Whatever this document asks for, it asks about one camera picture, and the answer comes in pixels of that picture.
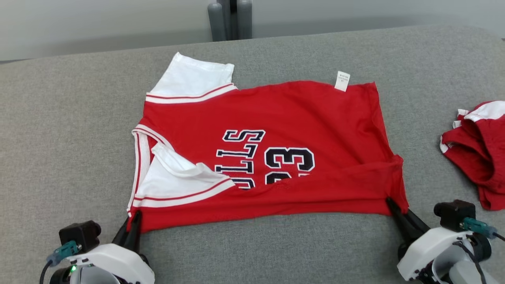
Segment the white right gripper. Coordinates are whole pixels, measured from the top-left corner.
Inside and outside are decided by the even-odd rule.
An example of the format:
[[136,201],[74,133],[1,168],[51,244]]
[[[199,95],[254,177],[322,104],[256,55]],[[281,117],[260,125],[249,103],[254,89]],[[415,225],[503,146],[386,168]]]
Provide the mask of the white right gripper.
[[467,236],[470,231],[454,232],[446,228],[431,229],[412,210],[403,213],[399,205],[390,197],[386,203],[393,216],[405,244],[411,244],[404,257],[397,264],[398,271],[406,281],[420,279],[422,271],[442,282],[442,277],[449,274],[459,262],[470,262],[471,258],[465,250],[455,242],[462,244],[470,251],[473,249]]

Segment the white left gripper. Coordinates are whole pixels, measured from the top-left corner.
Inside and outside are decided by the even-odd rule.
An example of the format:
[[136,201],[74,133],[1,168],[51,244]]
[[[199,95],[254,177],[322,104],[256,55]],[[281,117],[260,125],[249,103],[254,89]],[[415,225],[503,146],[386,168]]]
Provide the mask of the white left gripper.
[[[89,265],[101,268],[132,284],[154,284],[155,274],[138,254],[140,251],[141,211],[132,216],[130,230],[128,219],[120,226],[112,244],[99,245],[87,253],[69,256],[73,265]],[[123,248],[128,237],[128,249]]]

